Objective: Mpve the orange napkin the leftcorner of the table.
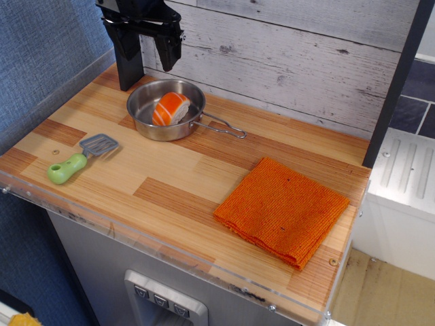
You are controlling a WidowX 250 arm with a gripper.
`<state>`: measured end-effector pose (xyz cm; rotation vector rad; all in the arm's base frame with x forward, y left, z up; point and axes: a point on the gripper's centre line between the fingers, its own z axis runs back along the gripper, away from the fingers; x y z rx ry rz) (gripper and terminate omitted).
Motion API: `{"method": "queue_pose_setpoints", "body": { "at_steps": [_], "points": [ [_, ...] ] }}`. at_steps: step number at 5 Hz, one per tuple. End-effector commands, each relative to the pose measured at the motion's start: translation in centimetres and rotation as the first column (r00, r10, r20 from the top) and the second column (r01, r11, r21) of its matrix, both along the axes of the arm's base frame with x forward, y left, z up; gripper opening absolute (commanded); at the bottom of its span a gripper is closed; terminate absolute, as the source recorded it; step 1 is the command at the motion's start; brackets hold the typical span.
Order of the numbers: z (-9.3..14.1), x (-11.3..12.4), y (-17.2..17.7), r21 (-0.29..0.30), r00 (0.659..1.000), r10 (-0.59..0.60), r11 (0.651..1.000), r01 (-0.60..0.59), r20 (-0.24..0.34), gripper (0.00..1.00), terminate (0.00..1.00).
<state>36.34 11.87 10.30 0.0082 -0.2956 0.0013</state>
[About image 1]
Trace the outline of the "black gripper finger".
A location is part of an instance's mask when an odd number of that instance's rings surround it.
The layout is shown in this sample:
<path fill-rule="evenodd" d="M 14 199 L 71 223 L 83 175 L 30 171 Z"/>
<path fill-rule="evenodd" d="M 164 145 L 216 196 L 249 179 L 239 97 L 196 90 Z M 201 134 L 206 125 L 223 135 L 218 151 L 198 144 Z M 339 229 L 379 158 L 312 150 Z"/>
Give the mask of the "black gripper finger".
<path fill-rule="evenodd" d="M 181 58 L 182 33 L 175 35 L 157 34 L 154 41 L 163 71 L 172 70 L 176 62 Z"/>
<path fill-rule="evenodd" d="M 127 91 L 145 75 L 139 35 L 108 20 L 103 25 L 114 45 L 120 89 Z"/>

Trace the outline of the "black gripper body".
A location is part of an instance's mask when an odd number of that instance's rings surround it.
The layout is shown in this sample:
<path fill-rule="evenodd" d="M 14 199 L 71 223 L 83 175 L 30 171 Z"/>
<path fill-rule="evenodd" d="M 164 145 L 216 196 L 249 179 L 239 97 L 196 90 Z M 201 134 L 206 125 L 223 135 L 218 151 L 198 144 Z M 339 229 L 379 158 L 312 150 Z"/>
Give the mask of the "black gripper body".
<path fill-rule="evenodd" d="M 95 1 L 103 24 L 112 33 L 134 32 L 150 37 L 181 37 L 181 15 L 164 1 Z"/>

